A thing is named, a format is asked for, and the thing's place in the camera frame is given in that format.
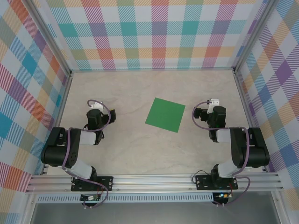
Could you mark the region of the green paper sheet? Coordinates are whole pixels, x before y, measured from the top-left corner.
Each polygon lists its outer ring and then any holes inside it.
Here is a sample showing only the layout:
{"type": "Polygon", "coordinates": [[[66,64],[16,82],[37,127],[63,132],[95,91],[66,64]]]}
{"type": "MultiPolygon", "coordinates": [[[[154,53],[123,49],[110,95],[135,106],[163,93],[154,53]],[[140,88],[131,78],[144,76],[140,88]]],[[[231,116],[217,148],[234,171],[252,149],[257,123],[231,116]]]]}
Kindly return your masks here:
{"type": "Polygon", "coordinates": [[[184,110],[185,105],[155,98],[145,124],[177,133],[184,110]]]}

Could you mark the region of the aluminium frame post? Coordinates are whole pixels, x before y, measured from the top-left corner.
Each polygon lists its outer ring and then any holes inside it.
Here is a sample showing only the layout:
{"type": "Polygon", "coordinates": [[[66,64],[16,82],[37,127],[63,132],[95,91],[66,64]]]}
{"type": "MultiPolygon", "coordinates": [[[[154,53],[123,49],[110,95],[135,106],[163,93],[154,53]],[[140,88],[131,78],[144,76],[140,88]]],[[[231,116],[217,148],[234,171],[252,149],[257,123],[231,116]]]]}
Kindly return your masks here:
{"type": "Polygon", "coordinates": [[[20,224],[30,224],[37,202],[37,194],[29,194],[20,224]]]}
{"type": "Polygon", "coordinates": [[[53,35],[51,34],[46,22],[43,20],[41,14],[39,13],[38,8],[35,6],[33,0],[24,0],[28,4],[28,7],[31,10],[31,13],[35,19],[35,22],[37,23],[37,26],[39,27],[43,37],[45,38],[46,42],[49,44],[49,47],[53,51],[53,54],[57,58],[60,65],[62,65],[65,72],[68,74],[68,76],[71,76],[71,69],[68,66],[63,54],[60,51],[60,48],[58,47],[57,43],[55,42],[55,39],[53,35]]]}
{"type": "Polygon", "coordinates": [[[280,191],[272,191],[272,198],[281,224],[291,224],[280,191]]]}
{"type": "Polygon", "coordinates": [[[271,16],[278,2],[279,0],[268,0],[267,3],[265,4],[263,11],[260,13],[257,22],[252,28],[252,32],[248,38],[248,41],[246,42],[246,45],[243,48],[243,51],[241,52],[238,60],[236,61],[235,66],[233,67],[233,71],[235,75],[240,70],[242,65],[245,63],[247,57],[250,54],[250,51],[252,50],[255,42],[257,41],[258,37],[263,31],[263,28],[265,27],[269,17],[271,16]]]}

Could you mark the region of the aluminium frame bar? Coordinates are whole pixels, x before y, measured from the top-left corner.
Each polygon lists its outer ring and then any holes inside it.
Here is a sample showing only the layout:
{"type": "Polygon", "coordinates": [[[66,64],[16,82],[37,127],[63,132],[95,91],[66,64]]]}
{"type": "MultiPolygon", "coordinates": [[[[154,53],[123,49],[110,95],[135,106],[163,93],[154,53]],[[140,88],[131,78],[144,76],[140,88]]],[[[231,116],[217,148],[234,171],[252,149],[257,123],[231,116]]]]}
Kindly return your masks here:
{"type": "Polygon", "coordinates": [[[260,169],[262,172],[265,172],[266,166],[268,166],[270,162],[269,151],[260,128],[253,127],[252,117],[249,114],[249,106],[246,104],[244,91],[235,74],[234,79],[249,127],[244,131],[240,128],[236,131],[232,131],[233,160],[237,162],[238,167],[246,165],[247,168],[260,169]]]}
{"type": "Polygon", "coordinates": [[[144,71],[233,71],[232,67],[217,68],[163,68],[163,69],[113,69],[113,70],[72,70],[71,73],[98,73],[98,72],[144,72],[144,71]]]}
{"type": "MultiPolygon", "coordinates": [[[[67,101],[69,91],[70,91],[70,88],[71,88],[72,80],[73,80],[73,77],[72,77],[72,75],[70,75],[67,79],[65,91],[64,91],[63,98],[62,98],[62,101],[61,101],[61,104],[60,104],[60,107],[59,107],[57,119],[55,121],[55,126],[60,126],[62,116],[63,116],[63,113],[64,113],[64,109],[65,109],[65,105],[66,105],[66,101],[67,101]]],[[[48,169],[49,166],[45,165],[45,164],[42,164],[42,165],[43,166],[40,170],[40,175],[46,175],[47,174],[47,169],[48,169]]]]}

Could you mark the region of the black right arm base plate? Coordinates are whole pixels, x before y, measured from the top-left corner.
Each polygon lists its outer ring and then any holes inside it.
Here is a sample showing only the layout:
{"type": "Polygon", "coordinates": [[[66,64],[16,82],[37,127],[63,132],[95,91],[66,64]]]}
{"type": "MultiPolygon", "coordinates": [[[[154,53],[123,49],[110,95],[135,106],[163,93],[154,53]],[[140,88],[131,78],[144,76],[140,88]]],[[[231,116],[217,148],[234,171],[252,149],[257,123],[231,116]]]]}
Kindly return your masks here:
{"type": "Polygon", "coordinates": [[[213,178],[210,175],[196,175],[197,190],[236,190],[238,184],[234,178],[213,178]]]}

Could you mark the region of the aluminium mounting rail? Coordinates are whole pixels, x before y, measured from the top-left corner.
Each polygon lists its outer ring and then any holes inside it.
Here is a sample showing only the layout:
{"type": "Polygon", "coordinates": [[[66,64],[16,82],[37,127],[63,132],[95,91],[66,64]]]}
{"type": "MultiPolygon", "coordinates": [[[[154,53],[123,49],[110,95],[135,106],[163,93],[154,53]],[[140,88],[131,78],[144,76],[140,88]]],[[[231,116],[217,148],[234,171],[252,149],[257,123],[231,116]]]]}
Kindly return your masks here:
{"type": "MultiPolygon", "coordinates": [[[[242,173],[251,182],[248,192],[283,191],[277,173],[242,173]]],[[[111,193],[185,193],[196,192],[197,185],[191,181],[192,174],[161,175],[113,175],[108,181],[111,193]]],[[[68,175],[34,175],[27,187],[27,193],[72,193],[75,185],[68,175]]]]}

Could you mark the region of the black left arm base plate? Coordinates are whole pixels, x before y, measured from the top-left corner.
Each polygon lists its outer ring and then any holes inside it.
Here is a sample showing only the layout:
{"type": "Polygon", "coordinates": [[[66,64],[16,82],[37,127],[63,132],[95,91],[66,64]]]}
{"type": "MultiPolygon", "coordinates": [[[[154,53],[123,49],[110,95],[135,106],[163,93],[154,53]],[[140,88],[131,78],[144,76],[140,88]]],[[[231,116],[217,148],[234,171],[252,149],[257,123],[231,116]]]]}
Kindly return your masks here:
{"type": "MultiPolygon", "coordinates": [[[[97,176],[94,182],[100,183],[104,185],[108,191],[112,190],[113,186],[113,177],[112,176],[97,176]]],[[[89,183],[80,179],[75,179],[74,177],[71,178],[71,191],[98,191],[101,190],[101,187],[97,184],[89,183]]]]}

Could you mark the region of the grey metal panel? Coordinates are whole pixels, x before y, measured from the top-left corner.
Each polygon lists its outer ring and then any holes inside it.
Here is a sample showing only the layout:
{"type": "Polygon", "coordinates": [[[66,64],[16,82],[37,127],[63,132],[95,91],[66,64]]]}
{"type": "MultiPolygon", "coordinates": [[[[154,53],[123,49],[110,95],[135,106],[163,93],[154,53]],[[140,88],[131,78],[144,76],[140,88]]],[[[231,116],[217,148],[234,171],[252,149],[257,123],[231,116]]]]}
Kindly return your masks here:
{"type": "Polygon", "coordinates": [[[30,224],[280,224],[271,206],[209,203],[107,203],[95,209],[80,204],[36,205],[30,224]]]}

